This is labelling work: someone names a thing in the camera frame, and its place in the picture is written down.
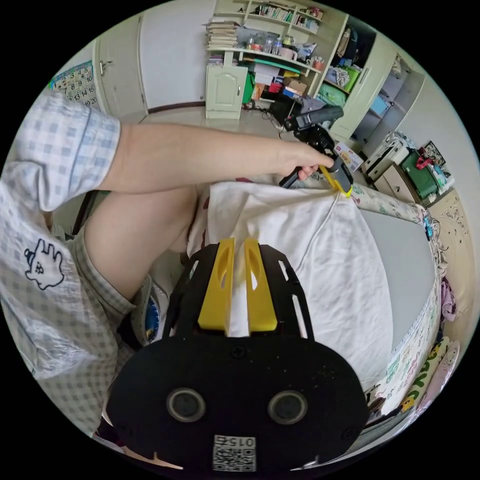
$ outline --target qr code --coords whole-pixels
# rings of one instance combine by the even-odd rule
[[[252,437],[215,435],[213,470],[220,472],[255,472],[255,439]]]

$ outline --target green box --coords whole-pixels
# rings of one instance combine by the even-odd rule
[[[362,73],[361,71],[356,70],[355,68],[352,68],[350,66],[342,66],[341,67],[343,70],[345,70],[348,75],[350,76],[349,82],[343,87],[343,89],[347,92],[350,93],[352,88],[355,85],[355,82],[359,78],[359,75]]]
[[[437,191],[438,185],[430,170],[425,167],[419,170],[417,168],[417,160],[421,157],[416,150],[412,151],[410,155],[401,164],[402,170],[408,175],[415,189],[422,200],[426,199],[430,194]]]

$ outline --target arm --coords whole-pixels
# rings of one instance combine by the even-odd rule
[[[310,146],[275,138],[183,125],[123,125],[100,189],[147,193],[264,174],[301,180],[332,160]]]

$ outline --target gray mattress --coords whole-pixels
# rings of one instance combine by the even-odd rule
[[[393,315],[394,350],[427,301],[435,265],[425,230],[400,218],[361,210],[383,262]]]

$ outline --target person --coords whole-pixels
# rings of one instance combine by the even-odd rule
[[[0,179],[0,297],[43,391],[93,436],[109,387],[133,354],[117,334],[167,249],[186,251],[197,184],[264,174],[304,180],[332,161],[300,142],[117,118],[43,92]],[[42,212],[111,192],[79,234],[50,235]]]

